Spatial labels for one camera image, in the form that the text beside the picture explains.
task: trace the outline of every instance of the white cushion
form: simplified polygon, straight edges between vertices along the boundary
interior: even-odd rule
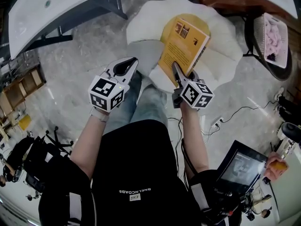
[[[195,66],[195,71],[211,90],[233,79],[243,53],[236,41],[235,27],[213,8],[188,0],[146,2],[127,27],[127,43],[160,40],[165,25],[179,14],[194,14],[208,24],[211,40]],[[173,93],[172,82],[157,65],[149,75],[154,85]]]

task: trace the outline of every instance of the person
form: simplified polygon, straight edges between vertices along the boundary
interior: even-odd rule
[[[39,203],[42,226],[200,225],[199,205],[177,176],[166,94],[151,84],[138,100],[141,83],[136,73],[119,108],[91,113],[70,158],[49,161]],[[180,109],[183,146],[196,171],[185,163],[188,183],[198,177],[210,181],[198,112],[186,102]],[[241,212],[235,219],[239,225]]]
[[[299,105],[287,100],[284,96],[284,88],[281,87],[280,90],[275,94],[274,99],[278,101],[276,110],[279,111],[280,116],[286,121],[290,122],[296,126],[301,125],[301,116]]]
[[[6,182],[17,182],[19,180],[22,171],[23,156],[33,142],[34,138],[27,136],[15,145],[6,160],[2,159],[5,166],[3,167],[3,175],[0,176],[1,187],[4,187]]]

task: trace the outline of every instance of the marble floor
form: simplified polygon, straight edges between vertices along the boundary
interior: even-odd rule
[[[106,14],[84,23],[73,30],[70,42],[50,45],[38,50],[46,85],[26,99],[26,111],[32,122],[28,127],[35,136],[44,136],[45,130],[59,127],[59,138],[76,142],[89,117],[91,105],[87,89],[94,76],[101,74],[107,64],[126,55],[126,27],[129,21],[148,0],[122,0],[123,10],[129,16],[125,21],[115,14]],[[232,19],[237,27],[237,37],[246,49],[242,36],[242,22]],[[265,106],[274,101],[274,94],[281,86],[290,88],[294,71],[287,81],[276,80],[259,62],[251,57],[242,58],[232,81],[222,84],[215,92],[214,101],[205,110],[199,111],[204,134],[208,134],[212,122],[219,116],[228,120],[242,106]],[[281,123],[274,112],[275,105],[265,109],[242,109],[233,118],[221,125],[218,132],[204,136],[210,168],[216,169],[234,140],[238,140],[261,153],[269,153],[270,141],[275,142]],[[180,110],[173,108],[171,95],[166,105],[168,117],[181,118]],[[179,130],[175,120],[169,121],[168,131],[175,146]],[[182,175],[183,158],[180,156]]]

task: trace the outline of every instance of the book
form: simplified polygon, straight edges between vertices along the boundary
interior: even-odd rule
[[[183,73],[188,76],[204,52],[210,37],[197,27],[180,17],[176,17],[163,53],[158,61],[159,66],[177,87],[172,63],[176,61]]]

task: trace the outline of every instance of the black shirt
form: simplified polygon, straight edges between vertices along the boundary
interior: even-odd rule
[[[39,205],[41,223],[66,225],[72,192],[81,195],[81,225],[94,225],[90,181],[73,162],[63,160],[49,162],[51,179]],[[200,225],[198,204],[177,176],[167,128],[158,121],[138,121],[103,136],[92,193],[97,225]]]

